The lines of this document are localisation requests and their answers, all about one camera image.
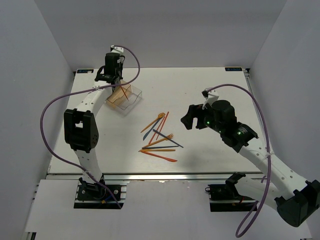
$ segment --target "tabletop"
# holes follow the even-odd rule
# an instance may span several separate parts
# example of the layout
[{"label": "tabletop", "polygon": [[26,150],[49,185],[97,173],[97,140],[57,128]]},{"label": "tabletop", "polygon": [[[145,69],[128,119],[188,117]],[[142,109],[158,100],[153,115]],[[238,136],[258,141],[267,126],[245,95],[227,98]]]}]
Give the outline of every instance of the tabletop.
[{"label": "tabletop", "polygon": [[[90,89],[97,69],[93,73],[77,73],[71,92]],[[123,69],[125,81],[137,73],[136,68]],[[186,130],[180,119],[187,113],[189,105],[203,104],[202,91],[220,84],[235,84],[248,89],[242,71],[226,71],[224,67],[196,68],[142,68],[132,85],[142,90],[142,100],[127,114],[115,111],[103,104],[96,116],[99,140],[96,146],[98,164],[106,174],[136,173],[230,173],[259,172],[247,159],[225,145],[218,133],[206,128]],[[237,120],[247,124],[263,139],[254,104],[245,92],[234,87],[217,89],[220,100],[228,100],[235,108]],[[86,96],[71,96],[67,108],[75,108]],[[165,135],[174,134],[173,140],[184,148],[174,152],[154,152],[176,159],[169,162],[161,158],[138,152],[148,144],[152,133],[143,141],[141,130],[151,123],[159,113],[169,112],[162,129]],[[172,145],[166,141],[165,146]],[[61,157],[79,163],[74,151],[64,139],[63,123],[54,151]],[[50,174],[74,174],[81,170],[52,157]]]}]

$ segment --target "gray wall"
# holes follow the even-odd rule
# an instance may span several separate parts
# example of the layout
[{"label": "gray wall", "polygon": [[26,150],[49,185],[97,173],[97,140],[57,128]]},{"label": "gray wall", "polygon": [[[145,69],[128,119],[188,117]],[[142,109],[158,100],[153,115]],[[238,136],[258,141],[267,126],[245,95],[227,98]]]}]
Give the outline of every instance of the gray wall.
[{"label": "gray wall", "polygon": [[143,67],[251,67],[286,0],[35,2],[75,70],[102,66],[111,44]]},{"label": "gray wall", "polygon": [[[251,69],[274,152],[320,181],[320,1],[288,0]],[[320,240],[320,210],[308,221]]]},{"label": "gray wall", "polygon": [[[72,72],[33,0],[0,1],[0,234],[18,240],[50,155],[39,130],[40,114],[69,92]],[[61,101],[45,118],[51,145],[62,120]]]}]

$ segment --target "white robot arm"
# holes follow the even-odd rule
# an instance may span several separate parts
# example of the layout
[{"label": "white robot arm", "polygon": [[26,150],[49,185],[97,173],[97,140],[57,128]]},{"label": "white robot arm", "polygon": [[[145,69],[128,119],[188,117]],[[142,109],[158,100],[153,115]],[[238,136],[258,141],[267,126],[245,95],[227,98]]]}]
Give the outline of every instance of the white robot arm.
[{"label": "white robot arm", "polygon": [[[190,105],[181,122],[187,130],[192,129],[197,118],[196,129],[211,128],[220,134],[222,141],[237,153],[252,162],[262,173],[268,173],[268,153],[258,135],[247,125],[238,122],[235,109],[226,100],[218,100],[214,91],[208,94],[204,104]],[[320,206],[320,183],[307,181],[271,155],[271,178],[265,204],[275,209],[291,226],[298,227]],[[260,201],[266,185],[247,177],[244,173],[234,173],[226,180],[227,191],[233,196],[247,196]]]},{"label": "white robot arm", "polygon": [[[105,65],[99,69],[92,88],[120,84],[124,59],[124,49],[111,46],[111,52],[105,55]],[[64,112],[66,143],[70,144],[74,150],[80,165],[102,184],[105,184],[104,177],[99,168],[95,150],[99,140],[95,117],[113,91],[114,88],[111,87],[92,91],[76,108],[67,109]],[[105,189],[96,184],[85,172],[82,173],[80,182],[84,189],[83,193],[94,199],[104,197]]]}]

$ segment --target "transparent box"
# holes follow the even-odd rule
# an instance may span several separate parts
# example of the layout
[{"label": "transparent box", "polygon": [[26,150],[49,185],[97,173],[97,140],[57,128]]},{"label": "transparent box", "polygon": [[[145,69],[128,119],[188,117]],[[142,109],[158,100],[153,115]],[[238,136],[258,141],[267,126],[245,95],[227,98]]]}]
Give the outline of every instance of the transparent box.
[{"label": "transparent box", "polygon": [[127,115],[142,99],[142,91],[131,84],[118,86],[113,93],[106,99],[107,105]]}]

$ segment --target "black label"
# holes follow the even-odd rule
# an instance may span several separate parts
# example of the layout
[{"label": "black label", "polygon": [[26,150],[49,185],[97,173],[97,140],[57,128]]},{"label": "black label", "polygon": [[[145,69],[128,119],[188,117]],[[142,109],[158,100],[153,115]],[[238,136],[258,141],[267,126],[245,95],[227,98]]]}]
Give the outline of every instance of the black label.
[{"label": "black label", "polygon": [[93,69],[78,69],[76,71],[77,74],[92,74],[93,72]]},{"label": "black label", "polygon": [[242,72],[241,67],[225,67],[226,72]]}]

